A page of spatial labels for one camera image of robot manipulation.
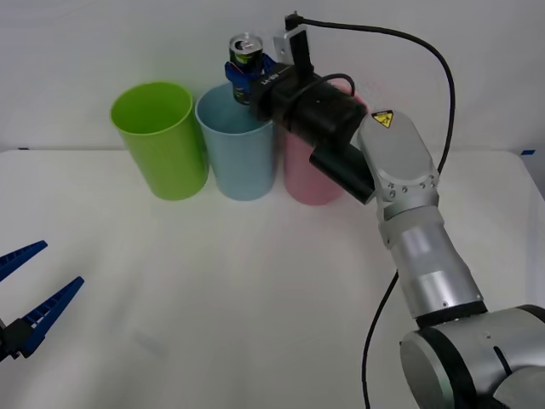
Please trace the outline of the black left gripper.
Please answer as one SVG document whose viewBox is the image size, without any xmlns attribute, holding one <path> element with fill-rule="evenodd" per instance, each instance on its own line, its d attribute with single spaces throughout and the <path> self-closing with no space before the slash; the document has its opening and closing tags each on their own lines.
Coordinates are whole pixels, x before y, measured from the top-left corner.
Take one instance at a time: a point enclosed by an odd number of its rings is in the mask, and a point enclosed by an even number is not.
<svg viewBox="0 0 545 409">
<path fill-rule="evenodd" d="M 47 246 L 44 240 L 40 240 L 0 256 L 0 281 L 9 277 Z M 78 276 L 22 318 L 18 318 L 7 326 L 0 320 L 0 361 L 9 356 L 13 359 L 21 355 L 24 358 L 31 356 L 83 283 L 84 279 Z"/>
</svg>

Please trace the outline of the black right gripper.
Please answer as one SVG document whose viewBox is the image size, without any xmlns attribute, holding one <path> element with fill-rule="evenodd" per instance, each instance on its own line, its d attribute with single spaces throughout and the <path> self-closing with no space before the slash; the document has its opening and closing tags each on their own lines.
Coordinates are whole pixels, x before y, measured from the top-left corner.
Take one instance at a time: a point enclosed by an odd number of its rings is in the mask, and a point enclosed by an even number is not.
<svg viewBox="0 0 545 409">
<path fill-rule="evenodd" d="M 315 73 L 299 76 L 294 66 L 277 63 L 262 53 L 256 72 L 242 72 L 231 61 L 225 65 L 227 80 L 237 91 L 250 93 L 250 114 L 262 122 L 273 121 L 286 129 L 321 129 L 323 108 L 314 100 L 314 89 L 323 78 Z"/>
</svg>

